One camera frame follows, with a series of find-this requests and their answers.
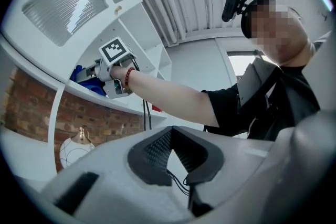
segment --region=window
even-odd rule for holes
[[[262,57],[265,61],[273,63],[267,56]],[[249,63],[252,63],[255,59],[254,55],[231,55],[229,56],[230,62],[232,64],[233,70],[237,79],[240,79]]]

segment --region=black t-shirt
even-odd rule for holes
[[[280,130],[295,126],[300,120],[318,111],[318,104],[302,75],[303,67],[281,67],[285,76],[294,78],[300,87],[288,87],[278,81],[269,96],[273,109],[255,119],[253,111],[238,114],[237,84],[226,90],[207,92],[215,112],[219,128],[207,126],[211,133],[234,136],[250,130],[248,138],[274,141]]]

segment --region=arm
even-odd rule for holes
[[[114,66],[111,76],[124,81],[127,68]],[[130,89],[141,98],[177,118],[218,127],[207,93],[174,84],[133,70],[129,76]]]

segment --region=blue object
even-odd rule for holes
[[[83,70],[82,66],[76,66],[76,68],[73,70],[70,76],[70,80],[76,82],[76,75],[82,70]],[[92,78],[87,81],[80,82],[78,84],[102,96],[106,95],[101,86],[102,82],[98,78]]]

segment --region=brick wall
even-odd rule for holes
[[[56,92],[15,68],[3,96],[2,124],[19,134],[47,142],[51,107]],[[95,146],[143,130],[142,117],[106,108],[64,92],[55,127],[55,161],[61,170],[59,148],[62,142],[86,125]]]

